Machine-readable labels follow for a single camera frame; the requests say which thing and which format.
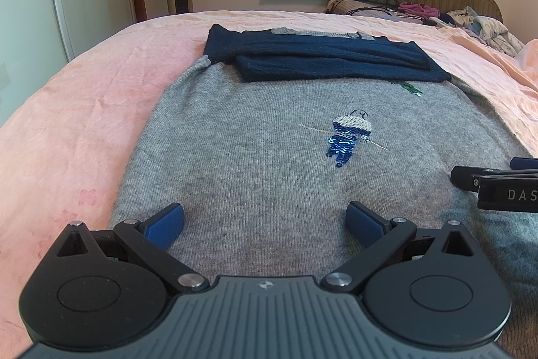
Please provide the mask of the grey navy knit sweater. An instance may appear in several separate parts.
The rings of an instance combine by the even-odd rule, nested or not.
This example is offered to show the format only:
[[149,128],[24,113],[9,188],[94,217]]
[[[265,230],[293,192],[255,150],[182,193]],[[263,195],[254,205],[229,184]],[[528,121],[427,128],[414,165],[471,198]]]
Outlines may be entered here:
[[533,358],[537,216],[481,211],[450,181],[528,151],[447,67],[385,38],[213,26],[144,127],[111,219],[179,202],[171,253],[209,277],[326,273],[361,251],[344,229],[351,201],[421,227],[460,220],[510,291],[503,347]]

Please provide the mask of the pink bed sheet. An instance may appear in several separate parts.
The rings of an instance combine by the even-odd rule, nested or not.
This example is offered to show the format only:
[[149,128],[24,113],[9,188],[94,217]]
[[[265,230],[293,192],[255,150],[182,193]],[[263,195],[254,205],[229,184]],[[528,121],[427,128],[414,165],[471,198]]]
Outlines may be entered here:
[[129,26],[69,62],[1,128],[1,355],[30,345],[18,314],[23,286],[72,220],[109,222],[128,157],[162,92],[201,56],[210,28],[361,31],[415,41],[489,98],[537,150],[537,44],[511,58],[457,29],[343,14],[214,11]]

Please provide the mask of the white patterned crumpled garment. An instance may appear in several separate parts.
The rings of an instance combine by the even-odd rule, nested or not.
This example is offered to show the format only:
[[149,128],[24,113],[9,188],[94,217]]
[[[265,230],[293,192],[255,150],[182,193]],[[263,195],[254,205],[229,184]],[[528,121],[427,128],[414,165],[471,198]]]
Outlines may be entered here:
[[470,6],[448,12],[456,26],[470,30],[485,45],[515,58],[524,49],[524,43],[494,17],[480,15]]

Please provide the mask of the magenta garment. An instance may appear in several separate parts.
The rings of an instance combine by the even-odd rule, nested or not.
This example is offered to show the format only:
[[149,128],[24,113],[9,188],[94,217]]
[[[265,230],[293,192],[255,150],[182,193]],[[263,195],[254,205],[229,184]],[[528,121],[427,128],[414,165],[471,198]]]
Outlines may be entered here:
[[427,4],[401,3],[398,5],[397,9],[402,13],[412,14],[425,19],[429,19],[430,17],[440,17],[440,11]]

